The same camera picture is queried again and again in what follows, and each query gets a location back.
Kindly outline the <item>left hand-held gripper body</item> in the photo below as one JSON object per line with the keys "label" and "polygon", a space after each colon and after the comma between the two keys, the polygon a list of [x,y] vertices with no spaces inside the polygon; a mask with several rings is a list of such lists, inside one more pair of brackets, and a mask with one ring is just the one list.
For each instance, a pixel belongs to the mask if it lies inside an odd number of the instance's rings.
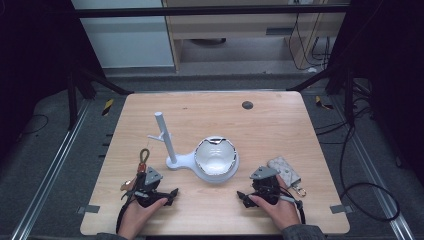
{"label": "left hand-held gripper body", "polygon": [[137,174],[134,195],[142,207],[151,206],[157,200],[165,198],[165,195],[157,191],[163,176],[152,167],[145,172]]}

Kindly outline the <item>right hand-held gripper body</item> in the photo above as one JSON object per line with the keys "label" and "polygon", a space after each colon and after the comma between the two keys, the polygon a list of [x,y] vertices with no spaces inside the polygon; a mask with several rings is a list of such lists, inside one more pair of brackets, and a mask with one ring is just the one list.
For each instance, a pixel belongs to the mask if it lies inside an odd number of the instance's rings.
{"label": "right hand-held gripper body", "polygon": [[277,170],[260,166],[250,176],[253,180],[254,195],[260,196],[271,205],[275,205],[279,201],[280,184],[277,175]]}

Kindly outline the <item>grey patterned key pouch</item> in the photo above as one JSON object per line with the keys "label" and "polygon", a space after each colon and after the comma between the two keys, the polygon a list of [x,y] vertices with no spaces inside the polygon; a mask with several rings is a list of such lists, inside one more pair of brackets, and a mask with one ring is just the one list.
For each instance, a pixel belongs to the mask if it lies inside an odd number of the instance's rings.
{"label": "grey patterned key pouch", "polygon": [[300,175],[282,156],[269,160],[267,166],[276,170],[283,179],[285,185],[292,188],[300,197],[305,197],[307,195],[306,190],[300,186]]}

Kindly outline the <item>rope loop keychain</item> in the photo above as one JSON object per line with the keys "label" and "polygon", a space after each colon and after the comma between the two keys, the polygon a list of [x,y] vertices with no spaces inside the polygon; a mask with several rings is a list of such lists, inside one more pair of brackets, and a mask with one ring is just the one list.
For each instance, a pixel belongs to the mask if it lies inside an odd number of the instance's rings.
{"label": "rope loop keychain", "polygon": [[[139,164],[137,167],[137,172],[142,173],[145,172],[147,169],[147,160],[150,156],[150,151],[147,148],[143,148],[139,153]],[[121,191],[128,191],[134,184],[136,178],[133,178],[132,180],[125,181],[121,187]]]}

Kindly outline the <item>person's left hand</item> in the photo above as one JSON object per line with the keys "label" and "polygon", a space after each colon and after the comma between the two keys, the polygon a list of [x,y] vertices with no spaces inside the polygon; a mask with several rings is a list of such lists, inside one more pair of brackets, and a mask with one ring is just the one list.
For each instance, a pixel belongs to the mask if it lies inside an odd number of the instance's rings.
{"label": "person's left hand", "polygon": [[124,212],[118,235],[126,240],[134,240],[143,230],[148,220],[165,204],[166,198],[161,198],[145,208],[137,200],[132,201]]}

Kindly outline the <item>person's right hand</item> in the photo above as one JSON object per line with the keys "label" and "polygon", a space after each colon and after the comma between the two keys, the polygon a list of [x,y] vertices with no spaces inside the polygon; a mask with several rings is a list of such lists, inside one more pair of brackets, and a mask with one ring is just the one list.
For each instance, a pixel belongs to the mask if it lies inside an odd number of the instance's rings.
{"label": "person's right hand", "polygon": [[250,195],[249,198],[268,214],[279,230],[300,224],[300,219],[293,203],[279,200],[275,205],[272,205],[260,196]]}

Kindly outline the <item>white bowl with silver rim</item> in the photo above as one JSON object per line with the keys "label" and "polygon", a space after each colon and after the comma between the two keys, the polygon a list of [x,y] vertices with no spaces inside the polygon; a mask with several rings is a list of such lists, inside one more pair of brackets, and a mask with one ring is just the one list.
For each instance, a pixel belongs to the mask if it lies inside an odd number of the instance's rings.
{"label": "white bowl with silver rim", "polygon": [[236,163],[237,156],[234,145],[221,136],[203,139],[194,152],[196,164],[208,176],[229,173]]}

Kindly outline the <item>white hook stand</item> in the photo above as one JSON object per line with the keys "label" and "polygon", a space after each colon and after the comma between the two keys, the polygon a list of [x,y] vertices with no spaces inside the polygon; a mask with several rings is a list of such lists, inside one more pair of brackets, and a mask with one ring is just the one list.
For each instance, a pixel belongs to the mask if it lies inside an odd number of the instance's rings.
{"label": "white hook stand", "polygon": [[212,184],[224,183],[235,175],[240,164],[238,152],[237,152],[238,156],[236,159],[236,163],[234,164],[233,168],[230,170],[229,173],[224,175],[218,175],[218,176],[208,176],[200,170],[200,168],[198,167],[198,165],[196,164],[194,160],[194,152],[198,145],[192,152],[188,154],[177,154],[174,150],[171,134],[169,133],[167,129],[167,125],[163,117],[163,113],[156,112],[154,116],[155,116],[157,125],[159,127],[160,134],[158,136],[149,135],[149,138],[161,141],[165,144],[165,147],[168,151],[168,157],[166,158],[165,163],[169,169],[171,170],[189,169],[203,181],[212,183]]}

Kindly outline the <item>grey tape strip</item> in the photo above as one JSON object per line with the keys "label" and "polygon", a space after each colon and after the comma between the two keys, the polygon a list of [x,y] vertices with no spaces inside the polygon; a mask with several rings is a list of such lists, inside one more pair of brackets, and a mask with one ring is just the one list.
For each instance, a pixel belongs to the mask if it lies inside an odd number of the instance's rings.
{"label": "grey tape strip", "polygon": [[337,213],[352,213],[353,212],[353,208],[349,205],[332,205],[330,207],[330,210],[333,214],[337,214]]}
{"label": "grey tape strip", "polygon": [[85,213],[98,213],[100,210],[100,206],[97,205],[86,205],[86,206],[80,206],[77,209],[78,214],[85,214]]}

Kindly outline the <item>yellow and black floor tape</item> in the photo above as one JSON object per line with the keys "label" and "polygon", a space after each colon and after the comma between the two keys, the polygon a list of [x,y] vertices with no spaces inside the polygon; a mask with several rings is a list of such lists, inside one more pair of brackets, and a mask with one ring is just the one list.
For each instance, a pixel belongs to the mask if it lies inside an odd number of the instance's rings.
{"label": "yellow and black floor tape", "polygon": [[324,104],[322,102],[320,96],[315,96],[315,104],[316,104],[316,106],[321,107],[321,108],[324,108],[324,109],[327,109],[327,110],[334,109],[333,108],[333,105],[331,105],[331,104]]}
{"label": "yellow and black floor tape", "polygon": [[102,116],[108,115],[108,113],[109,113],[109,111],[110,111],[110,109],[113,105],[113,102],[114,102],[114,99],[108,99],[106,101],[105,106],[104,106],[102,113],[101,113]]}

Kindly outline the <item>black metal stand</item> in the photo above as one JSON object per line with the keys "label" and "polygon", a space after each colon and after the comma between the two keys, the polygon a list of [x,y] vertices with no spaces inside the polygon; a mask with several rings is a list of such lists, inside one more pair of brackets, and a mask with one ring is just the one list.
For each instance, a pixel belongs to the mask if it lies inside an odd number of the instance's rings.
{"label": "black metal stand", "polygon": [[325,91],[328,94],[336,94],[341,88],[344,88],[344,117],[347,123],[350,126],[353,126],[353,69],[351,67],[342,66],[340,64],[327,67],[325,70],[315,74],[306,81],[294,87],[288,88],[288,91],[301,92],[324,78],[329,79],[329,82],[325,87]]}
{"label": "black metal stand", "polygon": [[99,83],[120,95],[132,94],[132,91],[125,90],[115,85],[114,83],[108,81],[105,77],[97,75],[82,67],[74,67],[67,76],[69,130],[74,128],[78,120],[77,92],[80,92],[84,99],[94,99],[96,96],[96,90],[91,85],[92,81]]}

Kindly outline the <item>white cabinet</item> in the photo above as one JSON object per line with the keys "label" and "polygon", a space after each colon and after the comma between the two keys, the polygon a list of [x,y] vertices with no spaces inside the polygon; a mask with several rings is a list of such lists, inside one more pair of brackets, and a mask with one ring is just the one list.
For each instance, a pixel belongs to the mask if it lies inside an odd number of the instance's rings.
{"label": "white cabinet", "polygon": [[[71,0],[76,10],[162,7],[161,0]],[[81,18],[105,69],[173,67],[165,18]]]}

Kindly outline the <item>wooden desk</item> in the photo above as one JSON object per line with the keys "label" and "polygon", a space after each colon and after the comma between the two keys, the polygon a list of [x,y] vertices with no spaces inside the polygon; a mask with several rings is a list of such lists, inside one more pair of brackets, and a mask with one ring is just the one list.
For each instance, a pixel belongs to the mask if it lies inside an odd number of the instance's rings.
{"label": "wooden desk", "polygon": [[[348,4],[350,0],[161,0],[165,7],[245,6],[245,5],[321,5]],[[335,37],[344,21],[341,13],[291,13],[169,16],[170,38],[188,39],[241,37],[282,37],[289,46],[294,64],[304,68],[312,64],[316,39]]]}

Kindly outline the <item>black curtain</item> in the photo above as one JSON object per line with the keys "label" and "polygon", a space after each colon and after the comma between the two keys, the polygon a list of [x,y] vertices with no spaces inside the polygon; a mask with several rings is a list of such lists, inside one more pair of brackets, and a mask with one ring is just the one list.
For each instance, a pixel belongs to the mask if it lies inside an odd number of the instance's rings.
{"label": "black curtain", "polygon": [[330,63],[353,39],[353,73],[371,81],[371,103],[399,157],[424,186],[424,0],[350,0]]}
{"label": "black curtain", "polygon": [[41,99],[77,67],[104,72],[71,0],[0,0],[0,166]]}

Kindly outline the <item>black horizontal bar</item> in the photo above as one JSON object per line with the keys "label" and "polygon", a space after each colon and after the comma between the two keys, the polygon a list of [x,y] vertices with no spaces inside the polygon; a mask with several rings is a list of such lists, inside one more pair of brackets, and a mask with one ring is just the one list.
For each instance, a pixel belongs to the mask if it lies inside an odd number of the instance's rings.
{"label": "black horizontal bar", "polygon": [[166,8],[82,9],[72,12],[78,18],[103,17],[156,17],[201,16],[245,14],[291,14],[291,13],[340,13],[347,12],[349,4],[323,5],[246,5],[246,6],[199,6]]}

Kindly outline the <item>metal floor rail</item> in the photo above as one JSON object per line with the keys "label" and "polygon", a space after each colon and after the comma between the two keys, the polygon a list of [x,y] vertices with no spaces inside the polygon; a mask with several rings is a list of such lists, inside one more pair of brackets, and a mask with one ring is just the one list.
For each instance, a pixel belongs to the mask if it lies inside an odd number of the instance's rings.
{"label": "metal floor rail", "polygon": [[367,176],[368,182],[378,186],[378,188],[374,190],[374,193],[384,212],[385,217],[394,217],[396,212],[399,213],[399,215],[394,220],[390,221],[390,225],[394,231],[394,234],[398,240],[415,240],[415,237],[405,218],[403,217],[400,208],[396,206],[395,198],[390,197],[388,193],[383,191],[383,189],[386,189],[387,186],[374,166],[371,157],[366,151],[359,135],[354,132],[350,125],[346,126],[346,130],[348,131],[346,143],[352,144],[353,149],[357,154],[358,161]]}
{"label": "metal floor rail", "polygon": [[10,240],[27,240],[38,216],[51,192],[53,185],[62,169],[62,166],[75,142],[75,139],[81,129],[81,126],[87,116],[87,111],[91,105],[89,100],[83,100],[80,109],[77,112],[77,120],[74,126],[67,131],[61,142],[42,182],[40,183],[32,201],[30,202],[25,214],[14,229]]}

